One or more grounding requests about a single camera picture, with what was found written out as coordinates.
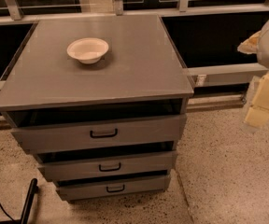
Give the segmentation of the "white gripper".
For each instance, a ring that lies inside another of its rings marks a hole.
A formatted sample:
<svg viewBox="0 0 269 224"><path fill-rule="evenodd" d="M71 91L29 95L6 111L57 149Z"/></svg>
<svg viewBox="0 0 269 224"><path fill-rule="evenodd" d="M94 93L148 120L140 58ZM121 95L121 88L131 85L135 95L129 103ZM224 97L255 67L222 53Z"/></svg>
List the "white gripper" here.
<svg viewBox="0 0 269 224"><path fill-rule="evenodd" d="M258 63L269 69L269 20L244 42L237 50L244 54L256 54ZM260 128L269 120L269 74L259 79L258 88L251 100L244 122Z"/></svg>

